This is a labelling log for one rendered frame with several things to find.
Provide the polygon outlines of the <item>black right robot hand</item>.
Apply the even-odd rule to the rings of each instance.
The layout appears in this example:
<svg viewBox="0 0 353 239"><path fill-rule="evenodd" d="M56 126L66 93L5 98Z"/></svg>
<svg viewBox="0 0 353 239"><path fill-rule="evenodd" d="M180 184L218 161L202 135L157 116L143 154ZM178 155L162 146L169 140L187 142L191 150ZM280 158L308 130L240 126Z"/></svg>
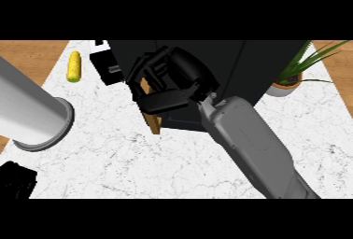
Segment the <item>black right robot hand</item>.
<svg viewBox="0 0 353 239"><path fill-rule="evenodd" d="M197 104L218 89L202 61L180 47L162 46L135 58L125 83L143 113L153 115Z"/></svg>

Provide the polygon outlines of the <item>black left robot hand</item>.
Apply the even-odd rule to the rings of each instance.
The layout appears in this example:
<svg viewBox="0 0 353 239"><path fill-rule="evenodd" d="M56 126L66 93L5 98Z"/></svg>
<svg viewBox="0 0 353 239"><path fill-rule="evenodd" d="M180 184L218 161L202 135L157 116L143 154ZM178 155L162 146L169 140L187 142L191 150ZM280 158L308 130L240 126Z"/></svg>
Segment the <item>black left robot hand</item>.
<svg viewBox="0 0 353 239"><path fill-rule="evenodd" d="M36 184L36 172L16 162L0 166L0 199L27 199Z"/></svg>

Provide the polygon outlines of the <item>black box appliance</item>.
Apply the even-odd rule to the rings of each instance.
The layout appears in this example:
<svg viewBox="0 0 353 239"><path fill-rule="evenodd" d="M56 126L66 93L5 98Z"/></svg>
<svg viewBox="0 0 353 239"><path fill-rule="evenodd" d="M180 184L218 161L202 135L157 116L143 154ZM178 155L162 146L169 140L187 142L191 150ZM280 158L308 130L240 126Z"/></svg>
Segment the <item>black box appliance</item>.
<svg viewBox="0 0 353 239"><path fill-rule="evenodd" d="M116 63L113 53L109 49L91 53L90 61L100 76L100 80L103 81L106 86L113 85L123 80L119 65Z"/></svg>

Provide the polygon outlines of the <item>yellow corn cob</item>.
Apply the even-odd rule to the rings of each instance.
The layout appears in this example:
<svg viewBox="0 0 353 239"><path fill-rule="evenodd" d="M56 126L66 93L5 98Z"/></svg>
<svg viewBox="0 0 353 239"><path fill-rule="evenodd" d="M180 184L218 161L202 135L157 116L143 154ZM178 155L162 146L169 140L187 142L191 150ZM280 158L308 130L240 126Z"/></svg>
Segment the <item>yellow corn cob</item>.
<svg viewBox="0 0 353 239"><path fill-rule="evenodd" d="M75 50L69 56L66 80L69 82L78 82L79 79L81 79L81 57L79 52Z"/></svg>

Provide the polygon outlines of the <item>green potted plant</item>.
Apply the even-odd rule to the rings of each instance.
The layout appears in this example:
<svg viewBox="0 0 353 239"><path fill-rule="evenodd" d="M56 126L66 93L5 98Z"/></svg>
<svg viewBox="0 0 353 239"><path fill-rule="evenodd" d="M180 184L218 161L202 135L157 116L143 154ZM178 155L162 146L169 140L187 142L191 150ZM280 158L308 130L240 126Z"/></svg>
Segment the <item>green potted plant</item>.
<svg viewBox="0 0 353 239"><path fill-rule="evenodd" d="M302 72L323 59L336 54L335 49L348 43L348 40L341 41L338 44L324 44L307 57L302 57L313 45L313 41L307 40L301 46L298 53L295 54L289 64L280 71L274 82L271 83L265 94L273 97L284 97L292 93L302 82L323 82L329 83L329 80L317 78L302 78Z"/></svg>

